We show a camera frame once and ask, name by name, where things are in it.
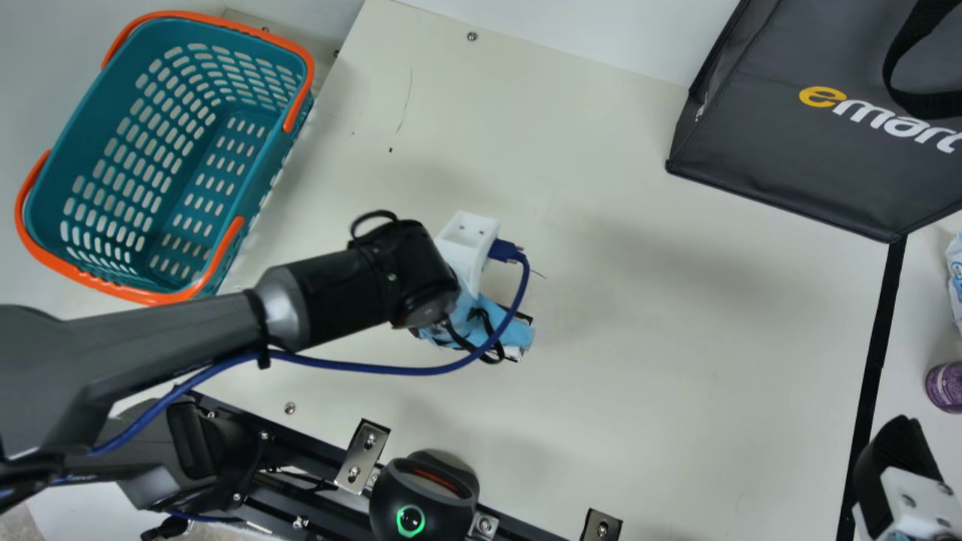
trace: white robot part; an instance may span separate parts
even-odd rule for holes
[[[441,256],[474,298],[478,297],[481,271],[500,226],[500,220],[458,211],[434,238]]]

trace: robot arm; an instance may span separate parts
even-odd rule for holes
[[[355,235],[371,218],[389,221]],[[269,269],[240,294],[72,322],[0,307],[0,510],[45,483],[4,486],[87,454],[120,399],[240,353],[266,361],[267,343],[298,351],[383,322],[443,319],[458,281],[419,222],[378,211],[351,230],[346,250]]]

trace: metal bracket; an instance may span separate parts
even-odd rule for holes
[[[618,541],[620,535],[621,520],[595,509],[588,510],[581,541]]]
[[[370,475],[374,473],[377,460],[381,457],[381,451],[388,443],[390,434],[389,428],[362,419],[354,431],[351,445],[347,448],[347,455],[344,456],[344,463],[334,483],[347,492],[360,496]]]

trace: black cable tie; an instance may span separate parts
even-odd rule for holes
[[[257,368],[261,370],[267,370],[270,368],[270,334],[267,332],[267,311],[264,309],[264,303],[261,302],[261,298],[257,296],[254,290],[243,290],[242,293],[247,297],[247,302],[250,303],[250,309],[254,312],[254,317],[257,318],[257,328],[260,340],[258,340],[258,350],[260,354],[257,356]]]

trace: white table surface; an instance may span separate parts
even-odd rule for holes
[[[962,360],[962,337],[952,323],[944,252],[962,216],[954,215],[908,237],[892,335],[875,404],[873,437],[898,415],[918,419],[949,486],[962,493],[962,417],[938,409],[925,393],[932,367]]]
[[[387,425],[385,461],[459,454],[484,504],[568,538],[589,507],[622,539],[833,537],[886,246],[667,175],[681,87],[468,30],[367,0],[222,291],[343,249],[363,212],[436,232],[464,209],[546,276],[522,305],[534,348],[426,378],[244,366],[201,390],[341,446]],[[508,301],[519,274],[492,263],[482,291]],[[131,307],[71,291],[56,315]],[[309,353],[457,358],[387,327]]]

